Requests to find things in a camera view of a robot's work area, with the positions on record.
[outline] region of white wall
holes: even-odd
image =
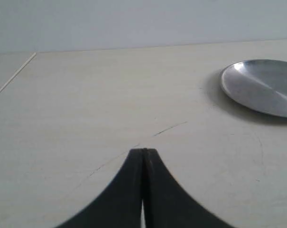
[[[287,0],[0,0],[0,53],[287,38]]]

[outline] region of black plastic object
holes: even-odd
[[[58,228],[232,228],[191,198],[155,149],[133,149],[109,186]]]
[[[140,228],[142,153],[130,152],[109,186],[58,228]]]

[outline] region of silver round lid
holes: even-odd
[[[248,108],[287,117],[287,62],[256,59],[232,64],[222,71],[221,87]]]

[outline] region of round metal plate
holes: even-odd
[[[222,72],[221,87],[248,108],[287,117],[287,62],[257,59],[232,64]]]

